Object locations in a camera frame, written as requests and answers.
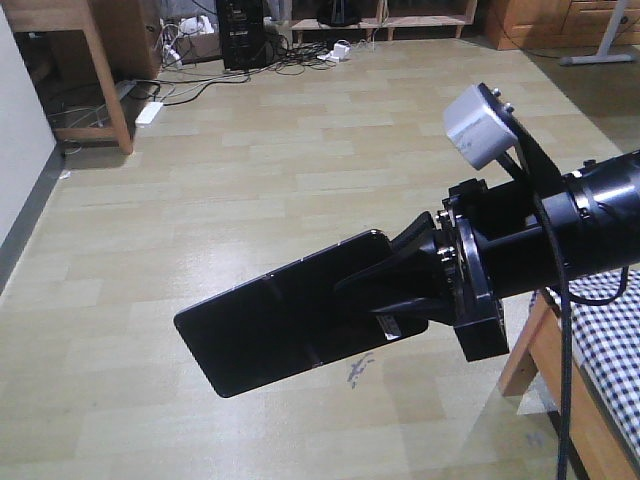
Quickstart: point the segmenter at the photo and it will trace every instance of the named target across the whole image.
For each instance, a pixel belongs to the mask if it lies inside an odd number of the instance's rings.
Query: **sticker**
[[[384,332],[384,336],[387,337],[387,340],[395,340],[402,336],[400,327],[398,326],[396,319],[393,318],[393,315],[376,315],[376,318],[378,319],[378,323],[382,327],[382,331]]]

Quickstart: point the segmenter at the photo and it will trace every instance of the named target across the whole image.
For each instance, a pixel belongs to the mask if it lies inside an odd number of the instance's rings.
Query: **cardboard box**
[[[183,36],[176,40],[174,46],[182,63],[208,62],[222,58],[220,35],[217,32]]]

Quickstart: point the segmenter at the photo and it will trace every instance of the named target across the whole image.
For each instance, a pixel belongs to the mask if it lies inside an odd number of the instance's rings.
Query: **black computer tower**
[[[273,62],[262,0],[216,0],[216,10],[225,69],[263,68]]]

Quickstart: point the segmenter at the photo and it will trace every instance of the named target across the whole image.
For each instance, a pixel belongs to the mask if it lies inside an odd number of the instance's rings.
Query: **screw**
[[[442,247],[438,250],[438,256],[442,263],[448,263],[456,258],[456,249],[453,247]]]
[[[445,221],[449,220],[449,212],[446,210],[438,210],[436,212],[436,221],[442,225]]]

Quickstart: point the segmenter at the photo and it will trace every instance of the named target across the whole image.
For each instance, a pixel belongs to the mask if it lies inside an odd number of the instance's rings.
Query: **wooden drawer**
[[[502,7],[505,11],[502,28],[508,36],[519,38],[561,33],[570,4],[570,0],[506,0],[495,2],[491,9],[500,12]]]
[[[566,21],[562,28],[563,34],[587,34],[603,33],[616,2],[613,1],[574,1],[569,7]],[[629,23],[636,22],[640,18],[640,0],[631,0],[629,8],[625,10],[627,22],[621,24],[618,31],[625,30]],[[640,32],[640,22],[636,23],[628,32]]]

